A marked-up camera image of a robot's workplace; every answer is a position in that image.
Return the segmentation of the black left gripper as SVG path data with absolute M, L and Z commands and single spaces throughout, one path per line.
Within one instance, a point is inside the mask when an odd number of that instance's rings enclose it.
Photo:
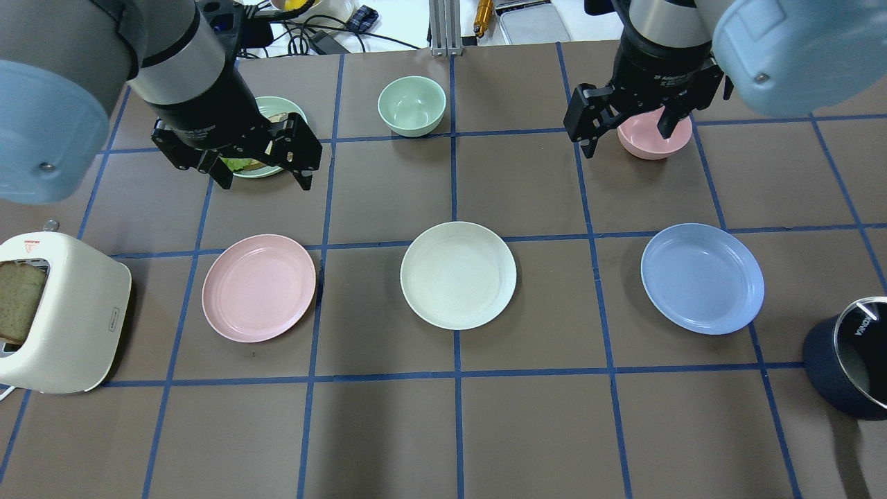
M 313 187 L 323 146 L 304 117 L 289 112 L 275 123 L 260 114 L 256 98 L 233 66 L 197 96 L 178 103 L 145 102 L 157 114 L 151 139 L 178 170 L 207 174 L 230 189 L 234 174 L 222 158 L 250 159 L 288 171 L 302 190 Z

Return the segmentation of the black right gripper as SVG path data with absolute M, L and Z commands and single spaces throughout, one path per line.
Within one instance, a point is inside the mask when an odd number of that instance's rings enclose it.
M 723 81 L 723 100 L 728 100 L 734 83 L 714 59 L 710 42 L 675 48 L 625 31 L 608 85 L 577 85 L 563 124 L 570 141 L 589 160 L 606 133 L 629 117 L 660 107 L 657 130 L 669 139 L 691 111 L 706 110 L 712 104 Z

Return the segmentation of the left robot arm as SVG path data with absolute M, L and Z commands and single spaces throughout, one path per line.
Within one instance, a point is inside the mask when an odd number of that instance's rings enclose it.
M 230 189 L 228 159 L 313 186 L 322 144 L 304 117 L 265 118 L 235 66 L 240 28 L 206 1 L 3 1 L 4 201 L 46 204 L 78 189 L 107 142 L 125 86 L 157 116 L 151 139 L 178 170 Z

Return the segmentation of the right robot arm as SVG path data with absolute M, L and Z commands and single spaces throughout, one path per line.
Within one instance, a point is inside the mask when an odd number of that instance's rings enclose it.
M 884 1 L 587 1 L 623 32 L 611 79 L 580 83 L 564 117 L 592 158 L 629 118 L 661 110 L 663 139 L 719 88 L 750 110 L 792 118 L 831 107 L 885 75 Z

